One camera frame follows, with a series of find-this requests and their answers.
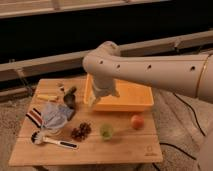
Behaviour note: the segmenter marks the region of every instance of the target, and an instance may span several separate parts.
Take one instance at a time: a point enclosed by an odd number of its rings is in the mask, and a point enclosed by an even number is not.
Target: table leg
[[[37,171],[49,171],[48,169],[44,168],[43,166],[33,166]]]
[[[141,170],[142,166],[143,166],[142,163],[137,164],[136,167],[133,169],[133,171],[139,171],[139,170]]]

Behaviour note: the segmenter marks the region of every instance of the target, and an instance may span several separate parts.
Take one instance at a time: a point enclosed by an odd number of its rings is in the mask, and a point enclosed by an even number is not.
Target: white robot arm
[[[119,47],[108,41],[84,57],[83,67],[93,76],[96,98],[116,95],[114,78],[117,78],[213,103],[213,57],[210,55],[119,55]]]

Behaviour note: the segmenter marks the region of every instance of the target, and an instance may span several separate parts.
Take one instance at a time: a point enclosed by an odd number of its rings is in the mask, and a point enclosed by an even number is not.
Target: floor
[[[192,112],[172,93],[153,89],[155,105],[152,109],[160,142],[174,144],[193,156],[196,156],[203,142],[203,136],[197,129]],[[191,104],[198,116],[204,132],[213,121],[213,105],[181,96]],[[0,171],[34,171],[32,167],[9,167],[13,146],[31,98],[0,103]],[[194,161],[183,153],[168,146],[161,146],[164,156],[157,163],[163,171],[191,171]],[[48,166],[51,171],[154,171],[151,164],[121,165],[84,165],[84,166]]]

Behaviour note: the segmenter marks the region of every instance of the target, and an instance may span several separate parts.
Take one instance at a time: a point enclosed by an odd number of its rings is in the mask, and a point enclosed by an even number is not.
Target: blue cloth
[[[74,114],[74,110],[66,106],[47,102],[41,111],[41,129],[60,129]]]

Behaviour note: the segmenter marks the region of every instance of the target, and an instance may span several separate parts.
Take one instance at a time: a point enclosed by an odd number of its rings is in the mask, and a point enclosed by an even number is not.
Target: yellow object
[[[153,104],[151,87],[127,81],[116,80],[116,89],[120,97],[102,97],[92,108],[95,111],[135,111],[149,110]],[[89,104],[92,90],[92,76],[87,75],[84,103]]]
[[[47,100],[47,101],[57,101],[58,100],[58,96],[56,96],[56,95],[47,95],[47,94],[38,94],[37,98],[41,99],[41,100]]]

